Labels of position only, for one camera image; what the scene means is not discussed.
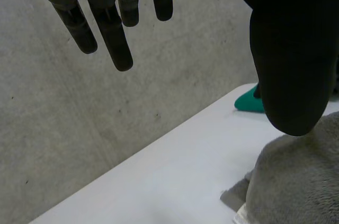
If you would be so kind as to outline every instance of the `green toy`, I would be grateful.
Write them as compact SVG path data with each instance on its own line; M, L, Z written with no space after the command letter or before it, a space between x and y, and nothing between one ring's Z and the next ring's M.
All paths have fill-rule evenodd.
M263 102L260 98L259 84L240 96L234 106L240 111L265 113Z

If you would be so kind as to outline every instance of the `white table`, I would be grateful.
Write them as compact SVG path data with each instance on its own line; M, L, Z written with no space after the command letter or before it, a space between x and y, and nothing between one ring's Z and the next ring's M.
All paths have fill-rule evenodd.
M219 200L282 133L238 112L243 85L35 219L31 224L227 224ZM326 114L339 110L330 103Z

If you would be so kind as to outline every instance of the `gray stuffed toy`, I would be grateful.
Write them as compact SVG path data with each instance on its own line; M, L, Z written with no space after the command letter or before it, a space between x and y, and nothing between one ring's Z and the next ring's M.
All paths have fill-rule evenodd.
M339 223L339 112L321 118L305 136L284 135L267 144L247 180L253 222ZM225 193L224 202L237 202L235 194L241 199L245 181Z

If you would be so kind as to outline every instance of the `gray plush fabric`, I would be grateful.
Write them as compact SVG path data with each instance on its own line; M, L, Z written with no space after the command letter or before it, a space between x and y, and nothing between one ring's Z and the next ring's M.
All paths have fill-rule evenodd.
M260 224L339 223L339 112L264 147L246 196Z

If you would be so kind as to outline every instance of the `green object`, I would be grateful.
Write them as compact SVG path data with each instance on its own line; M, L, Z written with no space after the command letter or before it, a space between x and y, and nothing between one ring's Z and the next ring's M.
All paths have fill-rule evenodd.
M247 111L247 112L256 112L256 113L265 113L263 102L261 98L255 98L253 96L256 86L249 90L247 93L240 96L234 106L237 110Z

